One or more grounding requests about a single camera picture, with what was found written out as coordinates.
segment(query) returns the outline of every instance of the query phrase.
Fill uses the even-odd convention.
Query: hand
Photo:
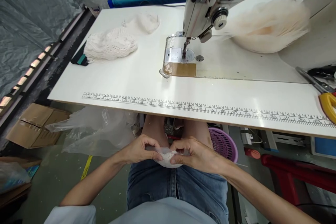
[[[185,164],[202,172],[219,174],[224,168],[223,162],[231,162],[194,137],[174,141],[170,149],[187,149],[190,152],[190,156],[176,154],[171,158],[171,164]]]
[[[138,163],[146,159],[162,160],[162,156],[156,151],[145,150],[146,145],[160,147],[155,139],[141,135],[132,143],[118,151],[116,155],[119,161],[123,163]]]

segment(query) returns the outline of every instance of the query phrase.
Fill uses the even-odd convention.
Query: pink basket
[[[232,138],[218,128],[209,128],[213,149],[223,157],[237,163],[238,150]]]

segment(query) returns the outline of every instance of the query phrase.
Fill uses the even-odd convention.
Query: white fabric
[[[84,54],[87,61],[92,63],[101,60],[114,60],[134,52],[138,48],[135,38],[125,27],[112,31],[93,33],[86,41]]]
[[[256,53],[275,53],[310,30],[310,11],[293,0],[272,0],[255,5],[233,18],[228,16],[222,33]]]
[[[126,57],[138,48],[136,36],[151,34],[159,25],[158,16],[140,13],[121,27],[91,34],[84,48],[88,63]]]
[[[122,26],[127,28],[128,32],[133,35],[148,35],[155,32],[159,27],[159,17],[151,14],[139,13],[129,22],[123,22]]]
[[[176,151],[173,151],[173,152],[168,152],[166,154],[164,153],[160,153],[159,154],[162,156],[162,160],[155,160],[155,162],[157,162],[158,164],[162,165],[163,167],[166,167],[166,168],[178,168],[180,166],[182,166],[181,164],[171,164],[170,163],[170,160],[173,156],[175,156],[175,154],[177,154]]]
[[[161,156],[162,156],[162,160],[154,160],[155,162],[157,162],[158,164],[162,165],[163,167],[166,168],[178,168],[180,166],[182,166],[181,164],[171,164],[170,160],[173,156],[175,156],[176,154],[179,155],[184,155],[184,156],[189,156],[189,152],[187,150],[184,151],[184,153],[178,153],[176,151],[171,151],[169,148],[164,147],[164,148],[156,148],[154,146],[147,146],[146,150],[150,150],[150,151],[156,151],[158,152]]]
[[[124,213],[110,224],[215,224],[215,221],[189,203],[164,198],[154,202],[145,202]],[[96,208],[90,206],[54,207],[44,224],[96,224]]]

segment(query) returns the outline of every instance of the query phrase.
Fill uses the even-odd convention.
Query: white sleeve
[[[96,208],[89,206],[56,206],[44,224],[96,224]]]

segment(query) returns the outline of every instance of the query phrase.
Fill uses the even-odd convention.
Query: red stool
[[[293,179],[336,193],[336,171],[334,170],[267,154],[261,156],[261,163],[276,173],[283,198],[293,205],[300,204]]]

